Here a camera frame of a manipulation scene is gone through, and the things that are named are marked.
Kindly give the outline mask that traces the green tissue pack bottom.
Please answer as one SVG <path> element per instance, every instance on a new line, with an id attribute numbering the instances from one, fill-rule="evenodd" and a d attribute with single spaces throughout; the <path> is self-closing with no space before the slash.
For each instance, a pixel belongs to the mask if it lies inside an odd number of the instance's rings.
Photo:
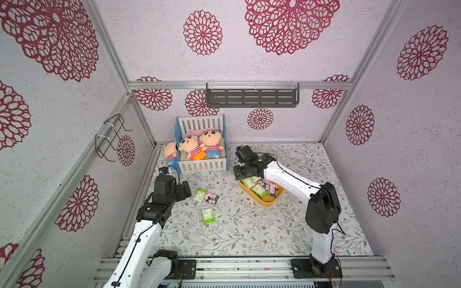
<path id="1" fill-rule="evenodd" d="M 261 199 L 263 199 L 267 194 L 268 191 L 266 191 L 261 185 L 257 184 L 252 188 L 253 192 L 258 195 Z"/>

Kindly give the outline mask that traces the yellow plastic storage box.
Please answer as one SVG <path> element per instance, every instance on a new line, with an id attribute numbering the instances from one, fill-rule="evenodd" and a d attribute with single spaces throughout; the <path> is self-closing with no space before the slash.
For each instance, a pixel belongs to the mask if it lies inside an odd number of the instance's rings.
<path id="1" fill-rule="evenodd" d="M 239 180 L 238 183 L 246 193 L 265 207 L 274 204 L 285 192 L 282 186 L 258 176 Z"/>

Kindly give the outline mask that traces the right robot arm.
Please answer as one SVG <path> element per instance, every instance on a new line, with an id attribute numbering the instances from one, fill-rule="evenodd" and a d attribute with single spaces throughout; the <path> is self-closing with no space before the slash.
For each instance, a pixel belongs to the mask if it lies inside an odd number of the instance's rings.
<path id="1" fill-rule="evenodd" d="M 336 188 L 329 182 L 318 184 L 280 164 L 274 154 L 254 152 L 245 145 L 237 147 L 234 165 L 237 180 L 258 176 L 287 189 L 307 204 L 305 221 L 313 230 L 308 259 L 292 260 L 295 278 L 342 279 L 340 260 L 333 253 L 334 230 L 339 228 L 342 208 Z"/>

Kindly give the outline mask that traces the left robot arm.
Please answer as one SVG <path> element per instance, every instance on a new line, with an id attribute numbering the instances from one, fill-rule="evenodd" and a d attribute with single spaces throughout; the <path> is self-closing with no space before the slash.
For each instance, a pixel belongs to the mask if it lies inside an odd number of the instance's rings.
<path id="1" fill-rule="evenodd" d="M 177 252 L 159 250 L 151 261 L 148 261 L 148 257 L 174 205 L 191 196 L 187 181 L 180 182 L 167 174 L 157 176 L 154 191 L 138 210 L 130 242 L 104 287 L 158 288 L 165 279 L 182 276 Z"/>

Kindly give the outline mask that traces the pink kuromi tissue pack bottom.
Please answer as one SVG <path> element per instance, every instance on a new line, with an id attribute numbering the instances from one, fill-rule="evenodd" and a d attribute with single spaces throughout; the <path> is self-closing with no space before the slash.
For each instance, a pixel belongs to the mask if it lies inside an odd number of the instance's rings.
<path id="1" fill-rule="evenodd" d="M 266 179 L 261 179 L 258 181 L 259 185 L 261 185 L 266 191 L 270 191 L 270 181 Z"/>

